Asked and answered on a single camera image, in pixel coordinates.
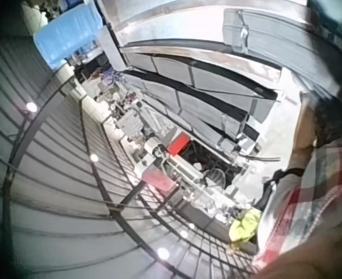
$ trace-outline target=plaid shirt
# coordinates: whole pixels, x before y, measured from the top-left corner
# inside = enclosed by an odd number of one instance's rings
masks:
[[[252,265],[264,268],[282,253],[304,243],[311,234],[313,236],[322,228],[322,220],[332,220],[332,224],[329,224],[331,227],[338,225],[342,222],[340,211],[342,139],[313,153],[301,185],[294,188],[283,202],[265,249],[259,251]]]

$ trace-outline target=person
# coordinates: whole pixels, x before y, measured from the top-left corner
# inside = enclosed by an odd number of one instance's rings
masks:
[[[287,168],[298,171],[279,179],[263,209],[255,279],[342,278],[342,104],[312,96]]]

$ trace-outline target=red plaid shirt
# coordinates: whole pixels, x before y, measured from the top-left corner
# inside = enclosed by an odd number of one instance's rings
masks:
[[[305,242],[312,233],[341,222],[342,139],[338,139],[313,153],[301,185],[283,202],[265,249],[259,251],[252,264],[264,268],[282,253]]]

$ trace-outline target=ceiling light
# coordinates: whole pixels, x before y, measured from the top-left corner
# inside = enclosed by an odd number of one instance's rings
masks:
[[[92,162],[99,161],[99,157],[96,154],[91,154],[90,159],[91,159]]]
[[[26,108],[27,110],[29,110],[30,112],[36,112],[38,110],[38,107],[35,103],[30,102],[26,104]]]
[[[180,235],[182,238],[187,238],[188,237],[188,232],[187,231],[181,231]]]
[[[157,253],[161,260],[167,260],[170,256],[170,253],[166,248],[159,248]]]

